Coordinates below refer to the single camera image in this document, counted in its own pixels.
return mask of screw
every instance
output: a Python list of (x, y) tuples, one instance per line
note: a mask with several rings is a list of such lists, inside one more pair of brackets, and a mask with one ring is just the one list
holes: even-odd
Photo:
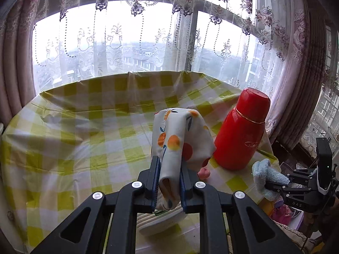
[(8, 212), (7, 212), (7, 218), (8, 218), (10, 221), (14, 221), (14, 214), (13, 214), (11, 211), (8, 211)]
[(141, 181), (135, 181), (132, 183), (132, 187), (134, 188), (140, 188), (142, 186), (142, 182)]
[(93, 193), (93, 195), (92, 195), (92, 197), (93, 197), (94, 199), (101, 199), (102, 196), (103, 196), (103, 194), (102, 194), (101, 192), (95, 192), (95, 193)]
[(206, 186), (206, 183), (204, 183), (203, 181), (198, 181), (195, 183), (195, 186), (198, 188), (204, 188)]
[(244, 192), (241, 192), (241, 191), (235, 192), (234, 195), (235, 195), (237, 198), (244, 198), (244, 197), (245, 197), (245, 193), (244, 193)]

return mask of curtain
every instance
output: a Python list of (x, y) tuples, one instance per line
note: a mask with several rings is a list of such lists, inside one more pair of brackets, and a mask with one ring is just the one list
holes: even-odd
[(285, 114), (292, 93), (296, 87), (297, 78), (301, 69), (306, 40), (306, 18), (304, 0), (290, 0), (290, 35), (288, 55), (282, 70), (281, 78), (271, 99), (271, 107), (266, 118), (266, 132), (271, 144), (277, 138), (281, 128), (277, 128), (279, 121)]
[(291, 0), (44, 0), (33, 32), (36, 91), (128, 71), (187, 70), (274, 100), (291, 8)]
[(333, 23), (326, 20), (326, 70), (322, 83), (322, 89), (303, 136), (301, 145), (308, 150), (310, 155), (316, 157), (316, 138), (327, 137), (330, 139), (329, 145), (334, 155), (333, 163), (338, 163), (339, 144), (339, 90), (338, 90), (338, 31)]
[(18, 0), (0, 23), (0, 122), (7, 126), (33, 97), (32, 31), (39, 0)]
[(307, 0), (306, 38), (303, 61), (289, 104), (272, 137), (293, 149), (303, 135), (316, 107), (325, 76), (326, 29), (321, 6)]

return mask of pink floral curtain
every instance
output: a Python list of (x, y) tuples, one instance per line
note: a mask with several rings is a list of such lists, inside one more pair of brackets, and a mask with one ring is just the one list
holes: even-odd
[(35, 97), (33, 23), (40, 0), (18, 0), (0, 23), (0, 122), (6, 127)]
[(267, 127), (271, 143), (277, 139), (289, 150), (311, 119), (325, 76), (325, 18), (316, 0), (305, 0), (304, 9), (295, 10), (293, 35), (289, 74), (280, 83), (280, 100), (272, 102)]
[(307, 50), (305, 5), (304, 0), (291, 0), (291, 28), (288, 55), (282, 70), (281, 79), (271, 99), (271, 107), (266, 118), (266, 132), (271, 144), (281, 131), (278, 125), (282, 117), (288, 115), (286, 108), (290, 102), (293, 90), (301, 70), (304, 53)]

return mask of red thermos cap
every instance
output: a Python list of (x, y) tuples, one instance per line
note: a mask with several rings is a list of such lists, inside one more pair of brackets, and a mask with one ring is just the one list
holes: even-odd
[(246, 88), (241, 92), (237, 111), (245, 118), (254, 122), (264, 122), (270, 109), (271, 101), (267, 95), (253, 88)]

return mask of red thermos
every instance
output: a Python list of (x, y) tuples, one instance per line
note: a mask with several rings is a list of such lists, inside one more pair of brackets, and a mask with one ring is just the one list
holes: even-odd
[(220, 166), (229, 170), (246, 167), (264, 134), (270, 104), (269, 97), (256, 89), (241, 92), (214, 141), (213, 156)]

